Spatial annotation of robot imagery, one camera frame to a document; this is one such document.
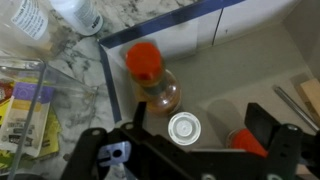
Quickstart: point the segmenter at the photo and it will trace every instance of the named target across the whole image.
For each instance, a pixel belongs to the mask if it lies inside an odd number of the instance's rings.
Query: bottle
[[[164,68],[159,50],[151,43],[137,43],[127,52],[126,66],[133,79],[138,101],[158,116],[175,112],[181,101],[181,88],[173,74]]]
[[[50,0],[50,3],[82,35],[93,35],[102,27],[102,16],[91,0]]]
[[[64,48],[66,34],[37,0],[0,0],[2,50],[48,59]]]

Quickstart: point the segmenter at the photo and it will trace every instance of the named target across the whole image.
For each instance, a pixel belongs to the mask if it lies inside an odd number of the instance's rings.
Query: clear plastic container
[[[0,49],[9,54],[50,59],[67,33],[37,0],[0,0]]]
[[[55,70],[47,63],[34,59],[0,57],[0,77],[37,85],[29,112],[24,118],[22,138],[19,140],[11,168],[7,172],[9,179],[18,176],[32,178],[30,174],[41,175],[46,179],[59,179],[80,134],[90,126],[96,90]],[[25,154],[26,133],[31,128],[31,119],[36,114],[35,103],[39,101],[39,92],[44,86],[54,89],[50,108],[61,128],[57,133],[59,151],[45,158],[34,159]]]

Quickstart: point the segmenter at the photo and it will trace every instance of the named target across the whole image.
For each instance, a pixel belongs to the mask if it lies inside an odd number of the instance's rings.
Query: marble countertop
[[[97,39],[134,26],[138,23],[152,19],[164,13],[194,3],[196,0],[94,0],[96,7],[104,18],[101,30],[90,37],[84,37],[73,32],[66,44],[66,48],[49,64],[66,75],[77,79],[91,88],[97,88],[98,94],[94,105],[94,116],[89,123],[90,127],[103,127],[110,132],[115,124],[107,92],[106,82]],[[70,26],[57,14],[47,1],[44,5],[62,26]],[[66,160],[65,155],[71,154],[78,137],[88,127],[70,126],[68,121],[60,120],[63,131],[60,133],[59,155],[49,161],[43,161],[33,167],[33,172],[41,174],[48,179],[58,179],[63,171]],[[107,179],[126,179],[123,166],[114,166]]]

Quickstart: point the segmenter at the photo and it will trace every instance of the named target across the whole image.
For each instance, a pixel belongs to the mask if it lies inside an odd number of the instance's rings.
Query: orange lid
[[[261,146],[248,129],[238,131],[233,136],[230,146],[233,149],[244,149],[248,152],[267,157],[267,151]]]
[[[160,52],[149,42],[132,46],[127,52],[126,65],[130,73],[141,80],[151,80],[162,73]]]

